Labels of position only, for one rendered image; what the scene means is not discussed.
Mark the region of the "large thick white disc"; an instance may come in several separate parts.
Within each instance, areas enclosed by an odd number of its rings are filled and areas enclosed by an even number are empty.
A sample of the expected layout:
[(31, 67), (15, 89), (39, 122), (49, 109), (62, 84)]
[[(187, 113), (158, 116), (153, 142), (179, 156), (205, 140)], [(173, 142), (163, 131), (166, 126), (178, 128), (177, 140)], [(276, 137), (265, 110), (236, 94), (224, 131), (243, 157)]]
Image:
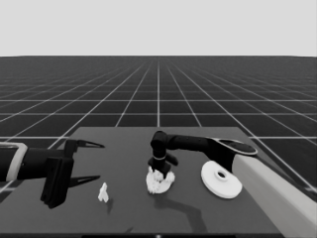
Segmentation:
[(232, 199), (242, 191), (242, 183), (230, 172), (214, 161), (206, 162), (201, 169), (204, 185), (215, 195)]

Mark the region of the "white round carrier with pins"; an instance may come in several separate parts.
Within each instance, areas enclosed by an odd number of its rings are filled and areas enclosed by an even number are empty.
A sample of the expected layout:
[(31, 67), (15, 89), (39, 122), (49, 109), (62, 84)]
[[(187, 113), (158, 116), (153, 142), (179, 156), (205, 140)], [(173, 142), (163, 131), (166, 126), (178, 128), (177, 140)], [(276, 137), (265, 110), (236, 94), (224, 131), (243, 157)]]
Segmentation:
[(157, 193), (155, 194), (159, 194), (159, 193), (164, 193), (166, 191), (169, 190), (169, 188), (171, 187), (172, 183), (169, 183), (169, 182), (166, 182), (164, 179), (162, 181), (157, 181), (155, 179), (155, 173), (153, 175), (149, 175), (147, 174), (146, 176), (146, 184), (147, 184), (147, 187), (148, 187), (148, 184), (151, 183), (151, 182), (158, 182), (159, 183), (159, 190)]

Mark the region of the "small white T-shaped piece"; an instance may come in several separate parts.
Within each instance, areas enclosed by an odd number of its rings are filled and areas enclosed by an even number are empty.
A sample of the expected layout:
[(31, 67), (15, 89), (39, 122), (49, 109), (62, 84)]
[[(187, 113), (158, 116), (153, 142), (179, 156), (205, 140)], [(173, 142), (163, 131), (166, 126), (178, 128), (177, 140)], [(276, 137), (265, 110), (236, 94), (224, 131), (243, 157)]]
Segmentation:
[(108, 202), (109, 195), (107, 193), (107, 184), (103, 183), (101, 188), (99, 189), (98, 199), (100, 201)]

